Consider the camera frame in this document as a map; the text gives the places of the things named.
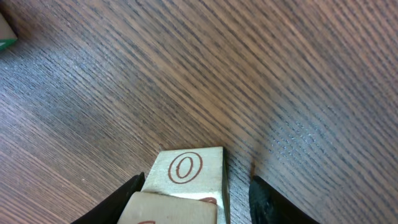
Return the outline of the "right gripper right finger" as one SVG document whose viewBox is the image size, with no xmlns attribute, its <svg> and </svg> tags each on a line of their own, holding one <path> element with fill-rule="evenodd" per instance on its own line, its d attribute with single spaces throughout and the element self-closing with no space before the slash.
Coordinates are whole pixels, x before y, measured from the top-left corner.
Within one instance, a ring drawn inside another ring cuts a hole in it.
<svg viewBox="0 0 398 224">
<path fill-rule="evenodd" d="M 258 175 L 249 185 L 252 224 L 318 224 Z"/>
</svg>

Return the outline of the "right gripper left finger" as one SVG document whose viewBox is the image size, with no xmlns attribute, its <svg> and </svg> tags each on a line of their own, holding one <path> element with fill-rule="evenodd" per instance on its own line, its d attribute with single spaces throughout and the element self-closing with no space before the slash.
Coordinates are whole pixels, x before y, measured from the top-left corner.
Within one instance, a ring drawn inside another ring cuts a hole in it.
<svg viewBox="0 0 398 224">
<path fill-rule="evenodd" d="M 134 192 L 142 189 L 144 173 L 133 176 L 95 208 L 76 219 L 72 224 L 115 224 Z"/>
</svg>

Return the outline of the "red sided white block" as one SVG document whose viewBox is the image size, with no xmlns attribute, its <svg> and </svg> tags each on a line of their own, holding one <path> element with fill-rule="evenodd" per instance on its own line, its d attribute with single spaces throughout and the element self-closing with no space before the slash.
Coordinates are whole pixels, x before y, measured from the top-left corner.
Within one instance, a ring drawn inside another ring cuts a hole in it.
<svg viewBox="0 0 398 224">
<path fill-rule="evenodd" d="M 217 222 L 231 222 L 227 166 L 222 146 L 160 152 L 141 190 L 212 202 L 217 205 Z"/>
</svg>

